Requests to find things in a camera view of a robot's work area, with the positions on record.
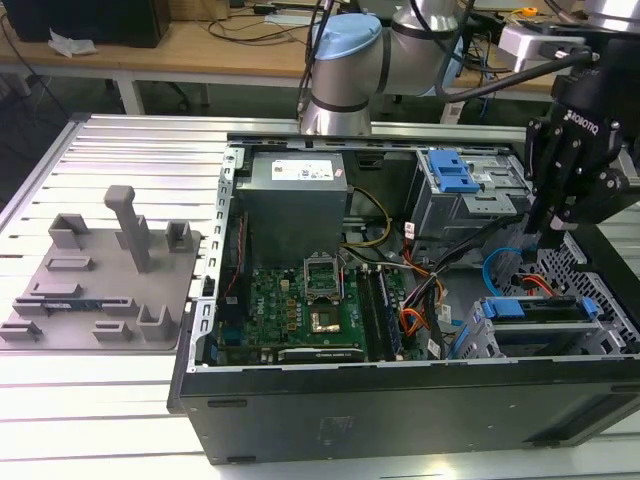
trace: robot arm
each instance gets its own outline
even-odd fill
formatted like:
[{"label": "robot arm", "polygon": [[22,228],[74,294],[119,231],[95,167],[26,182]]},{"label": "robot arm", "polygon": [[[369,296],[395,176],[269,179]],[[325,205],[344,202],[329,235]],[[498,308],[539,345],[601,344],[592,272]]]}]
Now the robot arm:
[{"label": "robot arm", "polygon": [[313,84],[301,132],[359,136],[371,133],[369,99],[375,93],[422,96],[432,89],[445,53],[434,36],[450,41],[458,28],[457,0],[417,0],[426,32],[407,4],[383,29],[363,14],[332,17],[319,39]]},{"label": "robot arm", "polygon": [[639,201],[639,153],[630,146],[640,134],[640,0],[586,0],[583,23],[505,27],[500,49],[518,73],[449,95],[444,72],[474,2],[467,0],[460,24],[457,3],[408,0],[390,29],[366,15],[332,18],[320,35],[301,132],[370,134],[374,93],[419,96],[435,86],[440,98],[459,102],[572,67],[556,77],[551,114],[527,129],[525,172],[535,198],[525,231],[553,247],[564,231]]}]

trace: motherboard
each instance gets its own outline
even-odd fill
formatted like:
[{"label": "motherboard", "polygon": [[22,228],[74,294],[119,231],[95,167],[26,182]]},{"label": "motherboard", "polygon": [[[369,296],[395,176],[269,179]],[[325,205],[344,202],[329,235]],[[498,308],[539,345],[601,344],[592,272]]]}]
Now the motherboard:
[{"label": "motherboard", "polygon": [[[340,268],[337,278],[334,273],[331,268],[312,268],[306,272],[305,268],[255,269],[250,278],[247,321],[240,329],[223,326],[219,336],[219,349],[223,353],[220,360],[225,364],[268,364],[277,362],[277,355],[283,351],[286,354],[287,349],[291,353],[295,349],[297,361],[304,349],[308,349],[309,356],[314,349],[323,352],[340,349],[357,352],[362,360],[368,360],[369,352],[380,348],[367,342],[373,338],[372,329],[380,330],[378,322],[383,324],[381,336],[385,341],[389,337],[386,325],[391,319],[384,312],[397,322],[397,309],[405,295],[402,273],[393,269],[366,272],[372,278],[384,275],[386,281],[388,310],[378,309],[380,318],[370,312],[371,296],[379,296],[378,292],[361,291],[364,273],[361,268]],[[333,285],[337,285],[336,296],[330,293]],[[327,296],[313,294],[319,290],[326,291]],[[280,356],[280,363],[286,363]]]}]

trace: tissue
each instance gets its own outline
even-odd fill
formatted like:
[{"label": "tissue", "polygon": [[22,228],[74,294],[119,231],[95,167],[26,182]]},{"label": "tissue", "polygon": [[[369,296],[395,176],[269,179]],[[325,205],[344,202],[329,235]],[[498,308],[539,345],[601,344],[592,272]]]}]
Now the tissue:
[{"label": "tissue", "polygon": [[51,34],[49,46],[65,57],[71,58],[73,55],[90,55],[98,52],[92,40],[72,40],[58,35],[51,29],[49,33]]}]

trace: green circuit board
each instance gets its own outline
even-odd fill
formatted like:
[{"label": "green circuit board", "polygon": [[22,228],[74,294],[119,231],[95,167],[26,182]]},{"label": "green circuit board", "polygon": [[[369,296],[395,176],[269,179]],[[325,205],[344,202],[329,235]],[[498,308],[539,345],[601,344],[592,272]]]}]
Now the green circuit board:
[{"label": "green circuit board", "polygon": [[[320,278],[328,275],[331,278]],[[317,274],[316,285],[331,285],[333,273]],[[283,289],[282,281],[289,282]],[[333,332],[314,332],[312,313],[318,309],[335,309],[339,326]],[[356,347],[366,351],[362,316],[358,304],[355,272],[345,272],[344,298],[339,305],[331,302],[308,305],[302,268],[290,270],[256,270],[251,281],[251,321],[245,326],[244,344],[290,346]]]}]

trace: metal table surface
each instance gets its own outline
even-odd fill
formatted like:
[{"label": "metal table surface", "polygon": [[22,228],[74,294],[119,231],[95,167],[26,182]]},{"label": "metal table surface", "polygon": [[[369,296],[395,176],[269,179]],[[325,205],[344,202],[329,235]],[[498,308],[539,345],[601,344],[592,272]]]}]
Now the metal table surface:
[{"label": "metal table surface", "polygon": [[[57,213],[81,213],[89,227],[116,227],[102,204],[111,184],[136,188],[136,209],[149,228],[186,219],[206,232],[229,131],[294,133],[296,126],[101,115],[70,123],[0,215],[0,318],[47,251],[47,228]],[[518,128],[414,124],[377,124],[374,133],[524,136]],[[605,227],[631,256],[636,227],[629,223],[637,216],[634,207]],[[196,276],[201,269],[198,264]],[[214,468],[188,419],[165,410],[173,360],[173,353],[0,355],[0,478],[640,478],[640,414],[574,449]]]}]

